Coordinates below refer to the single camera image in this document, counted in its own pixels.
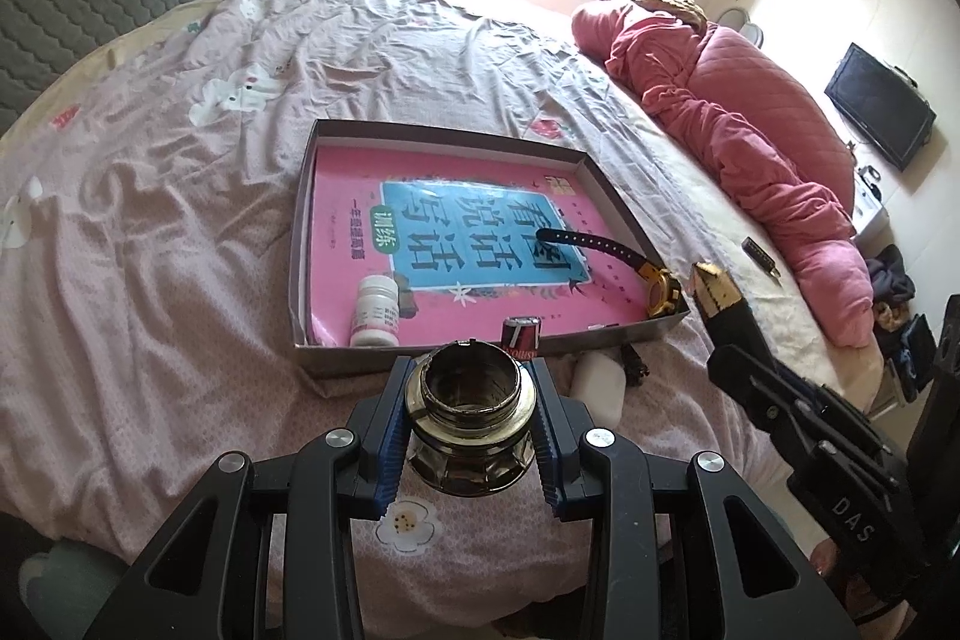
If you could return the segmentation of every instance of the usb drive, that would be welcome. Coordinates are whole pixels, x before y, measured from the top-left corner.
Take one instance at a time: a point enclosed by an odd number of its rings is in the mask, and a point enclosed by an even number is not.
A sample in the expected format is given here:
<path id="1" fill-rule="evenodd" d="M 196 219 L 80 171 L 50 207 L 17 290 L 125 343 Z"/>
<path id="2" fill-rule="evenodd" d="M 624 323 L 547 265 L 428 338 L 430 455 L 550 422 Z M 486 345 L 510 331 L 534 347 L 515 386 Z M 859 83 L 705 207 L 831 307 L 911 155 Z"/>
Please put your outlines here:
<path id="1" fill-rule="evenodd" d="M 741 242 L 740 247 L 743 248 L 744 253 L 754 260 L 754 263 L 757 266 L 774 278 L 774 280 L 779 280 L 779 269 L 776 268 L 776 262 L 763 251 L 762 247 L 760 247 L 750 237 L 744 239 L 744 241 Z"/>

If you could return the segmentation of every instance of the white pill bottle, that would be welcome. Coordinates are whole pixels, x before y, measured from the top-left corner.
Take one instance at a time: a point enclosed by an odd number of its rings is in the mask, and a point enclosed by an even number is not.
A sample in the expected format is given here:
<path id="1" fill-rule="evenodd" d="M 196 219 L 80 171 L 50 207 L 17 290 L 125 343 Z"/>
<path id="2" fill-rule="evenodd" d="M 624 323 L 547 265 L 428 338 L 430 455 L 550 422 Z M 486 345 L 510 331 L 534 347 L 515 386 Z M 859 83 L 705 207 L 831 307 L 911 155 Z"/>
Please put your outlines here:
<path id="1" fill-rule="evenodd" d="M 397 347 L 400 289 L 391 277 L 371 274 L 360 281 L 350 329 L 350 347 Z"/>

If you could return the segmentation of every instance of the bottle cap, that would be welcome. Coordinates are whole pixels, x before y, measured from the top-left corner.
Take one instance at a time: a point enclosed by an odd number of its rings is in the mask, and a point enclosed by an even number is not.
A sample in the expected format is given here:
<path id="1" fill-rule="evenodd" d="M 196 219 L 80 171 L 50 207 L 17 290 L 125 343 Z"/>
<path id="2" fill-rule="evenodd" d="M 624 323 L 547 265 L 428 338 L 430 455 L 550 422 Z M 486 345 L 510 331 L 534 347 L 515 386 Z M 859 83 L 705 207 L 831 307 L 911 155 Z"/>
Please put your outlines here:
<path id="1" fill-rule="evenodd" d="M 357 293 L 362 296 L 365 292 L 374 292 L 375 290 L 394 298 L 400 297 L 400 288 L 397 287 L 397 281 L 385 274 L 371 274 L 363 278 L 360 281 Z"/>

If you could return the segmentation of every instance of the wristwatch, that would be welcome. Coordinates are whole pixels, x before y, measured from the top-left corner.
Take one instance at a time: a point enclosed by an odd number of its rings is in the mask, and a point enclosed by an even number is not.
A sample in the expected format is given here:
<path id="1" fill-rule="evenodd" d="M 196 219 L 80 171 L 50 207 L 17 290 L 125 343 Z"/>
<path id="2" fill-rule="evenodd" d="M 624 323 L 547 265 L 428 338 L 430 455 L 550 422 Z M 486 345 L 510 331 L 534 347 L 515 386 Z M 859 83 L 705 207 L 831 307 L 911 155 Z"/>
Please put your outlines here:
<path id="1" fill-rule="evenodd" d="M 680 292 L 683 286 L 673 276 L 669 269 L 659 268 L 645 257 L 637 253 L 632 247 L 615 242 L 606 237 L 596 237 L 593 234 L 580 234 L 575 231 L 560 231 L 554 228 L 536 229 L 538 242 L 549 244 L 572 244 L 575 247 L 586 247 L 597 250 L 608 256 L 619 259 L 630 266 L 640 277 L 647 282 L 647 317 L 670 316 L 677 309 L 680 301 Z"/>

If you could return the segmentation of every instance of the bed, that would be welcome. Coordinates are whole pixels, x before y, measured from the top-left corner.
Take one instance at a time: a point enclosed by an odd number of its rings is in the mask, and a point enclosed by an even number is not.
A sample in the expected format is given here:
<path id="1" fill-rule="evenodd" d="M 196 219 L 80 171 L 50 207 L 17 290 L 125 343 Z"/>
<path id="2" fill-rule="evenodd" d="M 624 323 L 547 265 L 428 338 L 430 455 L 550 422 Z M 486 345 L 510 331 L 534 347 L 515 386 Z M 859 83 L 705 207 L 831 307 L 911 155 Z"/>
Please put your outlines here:
<path id="1" fill-rule="evenodd" d="M 670 268 L 733 273 L 787 365 L 861 408 L 880 384 L 875 345 L 833 347 L 791 275 L 752 264 L 739 244 L 760 228 L 577 52 L 568 18 L 519 0 L 199 0 L 80 60 L 0 139 L 23 239 L 0 255 L 0 510 L 133 560 L 219 453 L 294 452 L 378 389 L 289 357 L 289 230 L 318 118 L 587 151 Z M 785 465 L 709 384 L 709 351 L 696 314 L 640 345 L 651 376 L 619 431 L 674 458 L 716 450 L 771 485 Z M 572 361 L 553 362 L 561 390 Z M 460 500 L 408 469 L 398 502 L 435 533 L 354 522 L 369 632 L 478 626 L 584 582 L 589 524 L 552 519 L 533 471 Z M 278 523 L 275 609 L 281 551 Z"/>

